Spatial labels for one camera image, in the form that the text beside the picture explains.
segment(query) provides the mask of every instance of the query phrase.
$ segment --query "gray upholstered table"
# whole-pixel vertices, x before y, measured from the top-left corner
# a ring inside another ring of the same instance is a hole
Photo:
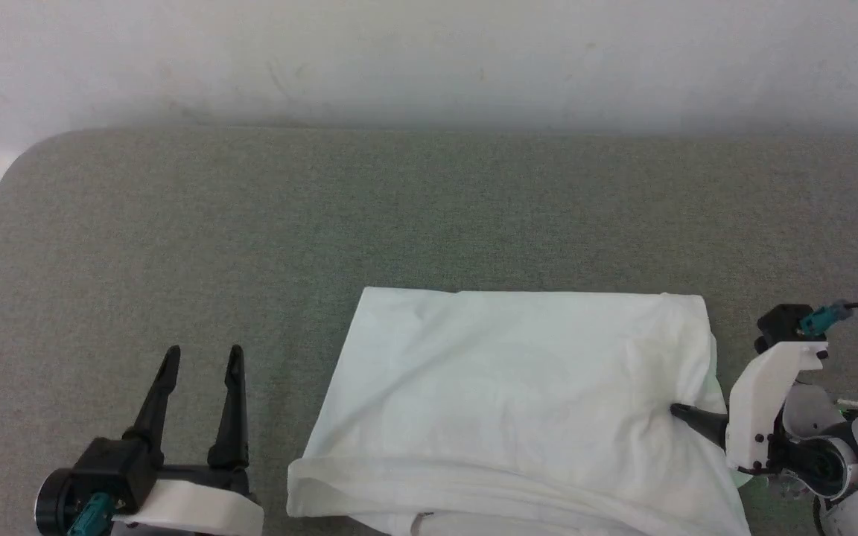
[[[130,423],[168,345],[164,447],[203,460],[247,354],[267,534],[365,285],[703,295],[725,388],[778,302],[858,299],[858,142],[179,129],[62,135],[0,187],[0,535]],[[858,397],[858,315],[817,381]],[[754,533],[810,506],[743,491]]]

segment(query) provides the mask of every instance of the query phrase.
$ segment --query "folded white shirt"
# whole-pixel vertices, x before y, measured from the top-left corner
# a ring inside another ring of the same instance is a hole
[[[700,296],[367,288],[287,512],[394,535],[749,536]]]

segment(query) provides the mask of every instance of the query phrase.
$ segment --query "teal connector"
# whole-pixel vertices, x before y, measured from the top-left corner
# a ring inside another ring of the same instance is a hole
[[[115,502],[112,501],[112,496],[95,493],[71,524],[68,536],[101,536],[112,526],[113,515]]]
[[[848,319],[849,316],[852,316],[852,309],[847,309],[846,304],[844,299],[840,299],[830,306],[820,307],[813,311],[806,318],[800,320],[801,335],[810,336],[810,338],[821,336],[827,333],[827,329],[830,329],[835,323]]]

